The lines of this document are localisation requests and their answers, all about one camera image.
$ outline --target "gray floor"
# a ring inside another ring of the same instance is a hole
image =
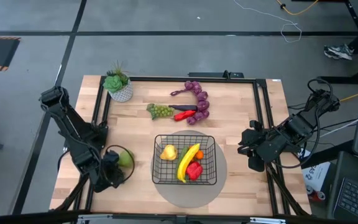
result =
[[[357,30],[343,4],[318,3],[310,11],[293,17],[281,11],[275,1],[237,1],[244,7],[297,22],[304,31]],[[0,30],[69,31],[80,2],[0,0]],[[309,4],[285,2],[294,12]],[[358,1],[352,3],[358,15]],[[90,0],[80,30],[279,31],[283,23],[243,10],[231,0]],[[5,145],[0,151],[0,215],[10,212],[42,116],[37,100],[41,92],[53,85],[67,40],[68,37],[23,37],[9,70],[0,72],[0,142]],[[282,37],[77,37],[62,86],[68,89],[74,105],[83,75],[102,75],[113,61],[120,60],[130,75],[186,76],[188,72],[227,69],[244,72],[250,78],[279,78],[287,103],[294,105],[303,103],[309,95],[307,80],[320,75],[347,76],[358,71],[358,56],[349,62],[330,60],[323,55],[323,45],[349,41],[351,38],[345,37],[303,37],[292,44]],[[358,86],[335,85],[334,93],[343,98],[358,93]],[[358,98],[343,103],[338,112],[322,117],[321,123],[352,119],[357,114]],[[25,213],[48,209],[64,142],[57,131],[51,122]],[[349,128],[321,142],[339,144],[353,133]],[[319,150],[327,147],[320,145]]]

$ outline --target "person's foot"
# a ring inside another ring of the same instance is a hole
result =
[[[329,57],[329,58],[333,58],[335,60],[339,60],[341,59],[340,56],[337,56],[334,52],[330,52],[328,50],[328,47],[327,46],[324,46],[324,54],[325,56]]]
[[[330,52],[341,58],[352,60],[354,50],[350,49],[346,44],[340,46],[327,46],[327,48]]]

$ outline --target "red chili pepper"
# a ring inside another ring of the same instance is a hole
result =
[[[201,173],[203,172],[203,167],[198,162],[192,162],[186,168],[186,174],[189,176],[190,180],[196,180]]]
[[[186,119],[186,118],[188,118],[188,117],[193,116],[195,113],[196,113],[196,111],[185,111],[185,112],[176,114],[176,115],[173,117],[173,119],[174,119],[175,121],[181,121],[181,120],[183,120],[183,119]]]

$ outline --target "round gray mat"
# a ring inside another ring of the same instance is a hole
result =
[[[178,131],[177,135],[205,136],[198,131]],[[221,193],[226,182],[227,164],[222,149],[215,143],[216,177],[214,185],[154,184],[160,195],[171,204],[181,208],[198,208],[212,202]]]

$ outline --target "white pot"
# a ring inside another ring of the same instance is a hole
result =
[[[127,102],[132,98],[132,95],[134,94],[134,88],[132,87],[131,80],[128,80],[128,85],[126,85],[123,89],[115,93],[109,91],[109,94],[111,98],[116,102]]]

